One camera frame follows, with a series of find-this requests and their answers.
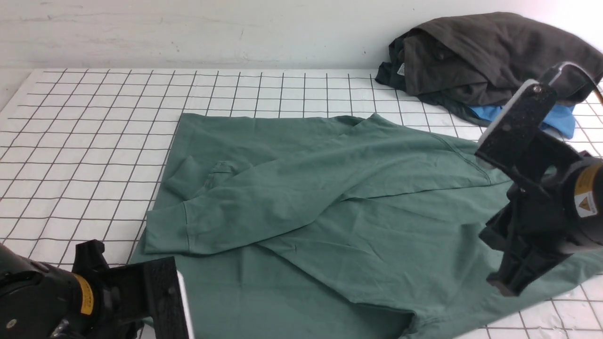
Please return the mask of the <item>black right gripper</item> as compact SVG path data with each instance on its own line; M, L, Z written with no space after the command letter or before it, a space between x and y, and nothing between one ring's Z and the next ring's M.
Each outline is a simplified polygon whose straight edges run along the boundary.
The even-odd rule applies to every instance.
M517 297L528 285L585 249L575 207L574 186L584 161L571 165L505 168L513 181L508 204L487 221L480 240L503 253L487 282L506 297Z

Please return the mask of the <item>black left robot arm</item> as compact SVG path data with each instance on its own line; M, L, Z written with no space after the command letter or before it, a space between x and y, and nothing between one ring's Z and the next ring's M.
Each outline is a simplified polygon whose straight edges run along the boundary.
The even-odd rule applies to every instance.
M99 240L77 245L71 272L1 246L3 339L134 339L149 317L138 292L117 281Z

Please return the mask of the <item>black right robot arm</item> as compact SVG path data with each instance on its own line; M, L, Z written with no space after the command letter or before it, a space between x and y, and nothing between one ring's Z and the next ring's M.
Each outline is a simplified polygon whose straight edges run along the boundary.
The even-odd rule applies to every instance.
M575 253L602 248L602 160L587 152L566 169L546 172L532 189L511 185L508 204L487 222L480 239L503 254L487 282L502 296L528 285Z

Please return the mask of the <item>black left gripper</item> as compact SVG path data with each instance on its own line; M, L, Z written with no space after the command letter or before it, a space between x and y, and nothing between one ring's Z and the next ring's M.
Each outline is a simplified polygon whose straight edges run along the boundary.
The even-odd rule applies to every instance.
M140 320L119 320L122 298L103 274L109 266L99 240L77 244L73 270L51 268L52 316L49 339L136 339Z

